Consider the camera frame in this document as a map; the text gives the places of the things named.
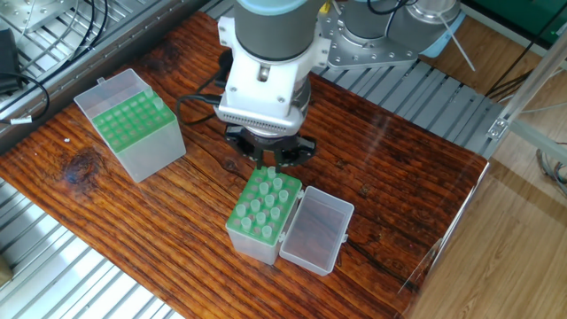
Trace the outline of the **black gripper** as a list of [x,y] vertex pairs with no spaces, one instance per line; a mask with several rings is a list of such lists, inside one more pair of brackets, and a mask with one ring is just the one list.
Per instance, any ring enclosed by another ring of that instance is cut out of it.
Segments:
[[277,173],[284,167],[299,166],[313,158],[317,146],[311,136],[264,137],[233,124],[226,126],[224,138],[235,151],[254,163],[255,170],[261,171],[265,167],[264,152],[273,152]]

